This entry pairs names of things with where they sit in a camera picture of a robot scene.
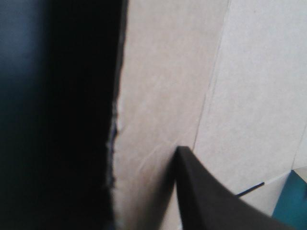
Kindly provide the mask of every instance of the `teal object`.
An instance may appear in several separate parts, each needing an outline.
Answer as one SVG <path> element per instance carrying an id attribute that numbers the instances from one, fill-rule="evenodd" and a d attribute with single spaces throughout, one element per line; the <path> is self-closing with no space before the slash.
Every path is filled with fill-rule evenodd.
<path id="1" fill-rule="evenodd" d="M 297 230 L 307 230 L 307 184 L 294 171 L 283 187 L 273 217 Z"/>

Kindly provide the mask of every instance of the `black object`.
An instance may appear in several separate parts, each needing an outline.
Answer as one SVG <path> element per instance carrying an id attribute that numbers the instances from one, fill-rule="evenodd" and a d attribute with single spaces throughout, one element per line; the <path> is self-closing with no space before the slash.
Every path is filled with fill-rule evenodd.
<path id="1" fill-rule="evenodd" d="M 258 184 L 258 185 L 255 185 L 255 186 L 253 186 L 253 187 L 251 187 L 251 188 L 249 188 L 249 189 L 243 191 L 242 193 L 237 194 L 236 196 L 237 196 L 237 197 L 244 196 L 244 195 L 246 195 L 247 193 L 250 193 L 250 192 L 256 190 L 257 188 L 260 188 L 261 186 L 264 186 L 264 182 L 262 182 L 262 183 L 260 183 L 260 184 Z"/>
<path id="2" fill-rule="evenodd" d="M 241 201 L 197 160 L 189 147 L 175 152 L 177 196 L 184 230 L 290 230 Z"/>
<path id="3" fill-rule="evenodd" d="M 0 1 L 1 230 L 112 222 L 106 142 L 122 5 Z"/>

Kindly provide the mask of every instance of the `tile grout line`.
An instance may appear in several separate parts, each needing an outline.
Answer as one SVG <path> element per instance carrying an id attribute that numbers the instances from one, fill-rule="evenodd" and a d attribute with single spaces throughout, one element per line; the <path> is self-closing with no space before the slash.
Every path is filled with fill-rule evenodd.
<path id="1" fill-rule="evenodd" d="M 299 147 L 301 146 L 302 141 L 303 141 L 303 137 L 304 137 L 304 135 L 305 135 L 305 133 L 306 133 L 306 128 L 307 128 L 307 120 L 306 120 L 306 122 L 305 122 L 305 126 L 304 126 L 304 130 L 303 130 L 302 136 L 301 136 L 301 138 L 300 138 L 300 140 L 299 140 L 299 143 L 298 143 L 298 145 L 297 145 L 297 148 L 296 148 L 296 150 L 295 150 L 295 154 L 294 154 L 294 157 L 293 157 L 291 169 L 293 169 L 293 167 L 294 167 L 294 163 L 295 163 L 295 159 L 296 159 L 297 153 L 298 153 L 298 151 L 299 151 Z"/>
<path id="2" fill-rule="evenodd" d="M 193 143 L 193 148 L 192 150 L 194 151 L 195 149 L 195 144 L 196 144 L 196 140 L 197 140 L 197 137 L 198 137 L 198 134 L 199 134 L 199 129 L 200 129 L 200 125 L 201 125 L 201 118 L 202 118 L 202 115 L 204 113 L 204 109 L 205 109 L 205 104 L 206 104 L 206 97 L 207 97 L 207 93 L 210 92 L 210 88 L 211 88 L 211 85 L 213 84 L 213 88 L 215 88 L 215 85 L 216 85 L 216 79 L 214 79 L 214 73 L 215 73 L 215 68 L 216 68 L 216 62 L 217 62 L 217 59 L 218 59 L 218 55 L 220 53 L 220 49 L 221 49 L 221 43 L 222 43 L 222 38 L 223 38 L 223 35 L 224 35 L 224 28 L 226 26 L 226 23 L 228 21 L 228 15 L 229 15 L 229 10 L 230 10 L 230 4 L 231 4 L 231 0 L 228 0 L 228 3 L 227 3 L 227 10 L 225 12 L 225 15 L 224 15 L 224 19 L 223 19 L 223 25 L 222 25 L 222 29 L 221 29 L 221 32 L 220 32 L 220 37 L 219 37 L 219 41 L 218 41 L 218 47 L 216 49 L 216 53 L 214 54 L 214 64 L 213 64 L 213 68 L 212 68 L 212 71 L 210 73 L 210 83 L 209 83 L 209 86 L 207 88 L 208 91 L 205 92 L 204 94 L 204 99 L 203 99 L 203 103 L 201 105 L 201 112 L 200 112 L 200 116 L 199 116 L 199 120 L 198 120 L 198 126 L 197 126 L 197 131 L 196 131 L 196 135 L 195 135 L 195 139 L 194 139 L 194 143 Z"/>

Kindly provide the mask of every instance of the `curved black edge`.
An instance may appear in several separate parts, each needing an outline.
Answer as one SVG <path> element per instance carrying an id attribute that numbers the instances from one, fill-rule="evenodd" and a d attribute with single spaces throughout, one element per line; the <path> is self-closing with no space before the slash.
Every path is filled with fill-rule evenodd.
<path id="1" fill-rule="evenodd" d="M 177 197 L 184 230 L 290 230 L 223 187 L 189 147 L 175 152 Z"/>

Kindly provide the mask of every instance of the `beige surface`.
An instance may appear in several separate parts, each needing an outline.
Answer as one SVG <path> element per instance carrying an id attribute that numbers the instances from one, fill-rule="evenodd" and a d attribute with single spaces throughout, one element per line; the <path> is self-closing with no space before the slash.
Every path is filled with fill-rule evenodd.
<path id="1" fill-rule="evenodd" d="M 234 0 L 195 153 L 240 193 L 292 168 L 307 120 L 307 1 Z"/>
<path id="2" fill-rule="evenodd" d="M 193 146 L 227 0 L 130 0 L 118 99 L 117 229 L 158 229 L 177 145 Z M 162 225 L 176 230 L 174 202 Z"/>
<path id="3" fill-rule="evenodd" d="M 293 163 L 292 168 L 298 169 L 306 166 L 307 166 L 307 132 L 305 126 L 304 134 L 301 138 L 300 145 L 297 149 L 295 161 Z"/>
<path id="4" fill-rule="evenodd" d="M 307 167 L 294 169 L 294 171 L 307 183 Z"/>
<path id="5" fill-rule="evenodd" d="M 271 216 L 277 204 L 283 186 L 289 176 L 289 172 L 283 173 L 280 177 L 266 183 L 264 186 L 241 197 L 243 201 L 255 207 L 260 212 Z"/>

